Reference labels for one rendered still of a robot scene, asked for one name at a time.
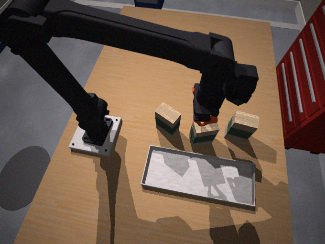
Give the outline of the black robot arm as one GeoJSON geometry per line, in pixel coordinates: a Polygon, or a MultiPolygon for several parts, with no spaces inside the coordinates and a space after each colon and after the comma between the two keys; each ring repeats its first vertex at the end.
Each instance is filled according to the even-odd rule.
{"type": "Polygon", "coordinates": [[[170,60],[200,71],[211,97],[246,104],[259,80],[257,68],[235,61],[232,41],[216,33],[188,32],[89,7],[70,0],[13,0],[0,14],[0,41],[20,55],[73,109],[82,140],[102,146],[113,124],[108,104],[87,93],[47,43],[68,37],[170,60]]]}

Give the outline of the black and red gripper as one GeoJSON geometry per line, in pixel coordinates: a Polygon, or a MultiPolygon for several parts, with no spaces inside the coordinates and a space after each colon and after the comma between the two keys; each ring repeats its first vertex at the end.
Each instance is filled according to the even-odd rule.
{"type": "Polygon", "coordinates": [[[207,108],[207,106],[210,101],[210,98],[217,96],[218,94],[208,95],[200,89],[199,83],[194,84],[194,87],[193,87],[193,95],[194,95],[193,119],[194,119],[194,122],[196,122],[198,124],[198,126],[205,126],[207,124],[217,123],[219,109],[210,109],[210,108],[207,108]],[[204,122],[204,123],[201,123],[201,122],[204,122]]]}

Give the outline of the brown box with dark green band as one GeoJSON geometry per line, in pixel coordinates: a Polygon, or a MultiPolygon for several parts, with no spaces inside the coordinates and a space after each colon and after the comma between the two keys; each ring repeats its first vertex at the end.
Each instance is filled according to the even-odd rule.
{"type": "Polygon", "coordinates": [[[171,139],[179,131],[181,113],[162,103],[155,111],[156,128],[171,139]]]}
{"type": "Polygon", "coordinates": [[[219,132],[218,123],[211,123],[205,126],[198,126],[193,121],[189,133],[189,139],[192,147],[212,144],[214,138],[219,132]]]}
{"type": "Polygon", "coordinates": [[[259,116],[235,111],[225,129],[224,138],[245,143],[258,129],[259,116]]]}

